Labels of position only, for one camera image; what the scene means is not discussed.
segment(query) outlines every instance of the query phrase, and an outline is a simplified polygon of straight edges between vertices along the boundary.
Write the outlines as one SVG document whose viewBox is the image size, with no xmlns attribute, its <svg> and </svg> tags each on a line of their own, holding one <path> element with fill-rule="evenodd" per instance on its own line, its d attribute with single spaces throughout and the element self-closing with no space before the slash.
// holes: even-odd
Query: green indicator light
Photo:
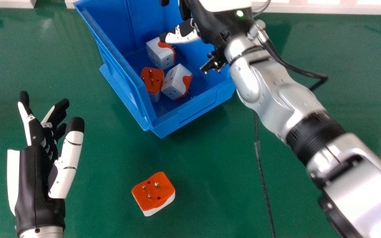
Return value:
<svg viewBox="0 0 381 238">
<path fill-rule="evenodd" d="M 243 17 L 243 12 L 241 10 L 237 10 L 236 15 L 241 18 Z"/>
</svg>

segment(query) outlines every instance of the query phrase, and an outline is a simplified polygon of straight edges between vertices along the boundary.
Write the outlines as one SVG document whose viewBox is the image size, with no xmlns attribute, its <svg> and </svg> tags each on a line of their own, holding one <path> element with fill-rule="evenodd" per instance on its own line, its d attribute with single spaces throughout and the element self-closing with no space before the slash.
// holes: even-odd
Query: robotic hand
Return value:
<svg viewBox="0 0 381 238">
<path fill-rule="evenodd" d="M 179 8 L 186 21 L 160 39 L 185 43 L 195 40 L 196 33 L 212 44 L 214 51 L 201 70 L 219 71 L 226 63 L 230 65 L 240 100 L 306 166 L 322 191 L 319 205 L 337 233 L 348 238 L 381 237 L 380 158 L 357 136 L 346 133 L 286 69 L 319 78 L 312 90 L 327 76 L 284 62 L 265 23 L 253 20 L 250 1 L 179 0 Z"/>
<path fill-rule="evenodd" d="M 20 92 L 17 103 L 27 147 L 7 152 L 7 189 L 11 212 L 21 238 L 62 238 L 65 229 L 64 198 L 76 174 L 85 122 L 66 117 L 67 99 L 55 104 L 39 122 L 29 108 L 29 95 Z M 57 143 L 65 134 L 62 152 Z"/>
</svg>

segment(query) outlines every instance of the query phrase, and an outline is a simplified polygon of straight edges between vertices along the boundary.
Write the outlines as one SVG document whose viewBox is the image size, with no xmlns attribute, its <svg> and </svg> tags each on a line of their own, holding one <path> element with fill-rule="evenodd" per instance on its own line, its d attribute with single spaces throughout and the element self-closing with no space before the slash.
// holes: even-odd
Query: blue box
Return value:
<svg viewBox="0 0 381 238">
<path fill-rule="evenodd" d="M 97 42 L 104 62 L 101 73 L 144 131 L 163 138 L 233 95 L 228 67 L 208 76 L 199 69 L 213 51 L 212 45 L 199 40 L 175 45 L 176 63 L 193 73 L 188 94 L 178 101 L 162 95 L 151 103 L 139 78 L 145 66 L 154 67 L 145 43 L 183 22 L 177 1 L 166 7 L 158 0 L 82 0 L 74 5 Z"/>
</svg>

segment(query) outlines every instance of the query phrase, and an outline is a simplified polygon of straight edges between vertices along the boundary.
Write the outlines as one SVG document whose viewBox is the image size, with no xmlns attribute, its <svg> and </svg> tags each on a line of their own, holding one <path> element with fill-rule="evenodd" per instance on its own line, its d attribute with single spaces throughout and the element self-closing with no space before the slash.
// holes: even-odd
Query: green table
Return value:
<svg viewBox="0 0 381 238">
<path fill-rule="evenodd" d="M 263 14 L 283 58 L 324 72 L 318 99 L 381 157 L 381 16 Z M 144 132 L 102 77 L 85 23 L 62 3 L 0 9 L 0 237 L 15 237 L 6 192 L 6 149 L 22 149 L 17 96 L 42 118 L 66 97 L 86 133 L 66 199 L 66 237 L 270 237 L 254 156 L 253 114 L 237 95 L 165 139 Z M 311 79 L 291 73 L 309 86 Z M 290 149 L 260 129 L 277 237 L 337 237 L 320 192 Z M 173 203 L 144 217 L 130 191 L 164 171 Z"/>
</svg>

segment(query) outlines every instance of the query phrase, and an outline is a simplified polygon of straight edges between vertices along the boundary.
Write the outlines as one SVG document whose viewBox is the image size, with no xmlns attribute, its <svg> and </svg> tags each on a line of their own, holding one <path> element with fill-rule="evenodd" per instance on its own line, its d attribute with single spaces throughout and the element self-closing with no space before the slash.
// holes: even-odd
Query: black cable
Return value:
<svg viewBox="0 0 381 238">
<path fill-rule="evenodd" d="M 327 81 L 328 76 L 325 74 L 317 74 L 314 72 L 305 71 L 303 69 L 300 69 L 284 61 L 278 54 L 277 50 L 275 49 L 270 39 L 267 40 L 265 43 L 263 43 L 263 47 L 270 53 L 271 57 L 273 57 L 275 61 L 283 65 L 285 68 L 290 69 L 291 71 L 294 71 L 298 74 L 302 74 L 307 77 L 318 78 L 319 81 L 315 83 L 313 86 L 311 86 L 310 88 L 311 91 L 316 90 L 318 87 L 320 87 L 322 84 L 324 84 Z"/>
<path fill-rule="evenodd" d="M 254 145 L 255 145 L 255 156 L 257 157 L 257 162 L 258 162 L 258 172 L 260 173 L 261 187 L 263 187 L 264 198 L 266 199 L 266 207 L 267 207 L 267 213 L 269 214 L 271 236 L 273 238 L 275 238 L 275 229 L 274 229 L 274 224 L 273 224 L 273 215 L 271 213 L 269 195 L 267 193 L 266 182 L 264 180 L 263 168 L 261 167 L 260 139 L 259 139 L 259 135 L 258 135 L 258 115 L 257 115 L 257 113 L 255 111 L 254 111 L 254 128 L 255 128 L 255 141 L 254 141 Z"/>
<path fill-rule="evenodd" d="M 267 2 L 264 5 L 263 9 L 261 9 L 260 11 L 258 11 L 257 13 L 254 14 L 254 18 L 258 17 L 258 15 L 263 13 L 269 7 L 270 3 L 271 3 L 271 0 L 267 0 Z"/>
</svg>

